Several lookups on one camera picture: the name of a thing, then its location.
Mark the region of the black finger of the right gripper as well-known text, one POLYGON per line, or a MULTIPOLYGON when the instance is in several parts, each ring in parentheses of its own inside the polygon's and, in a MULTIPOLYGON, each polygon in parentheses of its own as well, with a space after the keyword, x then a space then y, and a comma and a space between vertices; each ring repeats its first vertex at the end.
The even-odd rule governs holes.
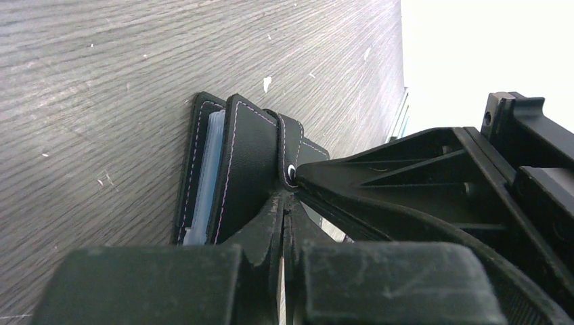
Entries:
POLYGON ((474 127, 433 128, 301 165, 298 195, 336 225, 518 225, 511 168, 474 127))

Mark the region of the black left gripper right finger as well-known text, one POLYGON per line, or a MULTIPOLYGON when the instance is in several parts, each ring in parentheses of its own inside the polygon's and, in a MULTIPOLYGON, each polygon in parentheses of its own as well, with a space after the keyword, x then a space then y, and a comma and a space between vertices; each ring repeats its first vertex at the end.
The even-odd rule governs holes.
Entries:
POLYGON ((339 243, 296 198, 284 217, 289 324, 506 324, 485 268, 449 242, 339 243))

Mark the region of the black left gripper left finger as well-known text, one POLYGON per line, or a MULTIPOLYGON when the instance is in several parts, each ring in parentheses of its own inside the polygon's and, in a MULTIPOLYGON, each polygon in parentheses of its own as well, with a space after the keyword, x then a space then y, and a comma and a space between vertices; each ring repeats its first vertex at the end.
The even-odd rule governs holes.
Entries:
POLYGON ((285 195, 220 245, 92 247, 69 253, 33 324, 278 324, 285 195))

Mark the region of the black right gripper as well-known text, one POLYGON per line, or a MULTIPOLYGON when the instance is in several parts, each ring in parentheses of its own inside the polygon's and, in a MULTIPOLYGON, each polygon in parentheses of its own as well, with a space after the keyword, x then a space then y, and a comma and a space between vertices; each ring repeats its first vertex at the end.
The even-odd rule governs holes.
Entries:
MULTIPOLYGON (((543 112, 545 99, 490 93, 480 131, 469 134, 506 180, 533 226, 540 262, 532 278, 560 305, 573 304, 573 134, 543 112)), ((479 239, 398 204, 298 192, 298 198, 354 240, 449 242, 480 260, 510 324, 572 324, 567 312, 519 268, 479 239)))

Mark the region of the black leather card holder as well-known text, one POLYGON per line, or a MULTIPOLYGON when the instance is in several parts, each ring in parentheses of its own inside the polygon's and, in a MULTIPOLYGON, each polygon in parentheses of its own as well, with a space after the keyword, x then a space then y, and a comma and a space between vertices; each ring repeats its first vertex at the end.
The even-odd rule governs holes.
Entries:
POLYGON ((234 94, 222 100, 200 92, 187 105, 190 123, 171 242, 221 244, 245 226, 276 190, 294 190, 294 170, 329 159, 327 149, 305 137, 303 125, 234 94), (195 215, 200 176, 207 170, 208 127, 223 118, 215 188, 207 214, 195 215))

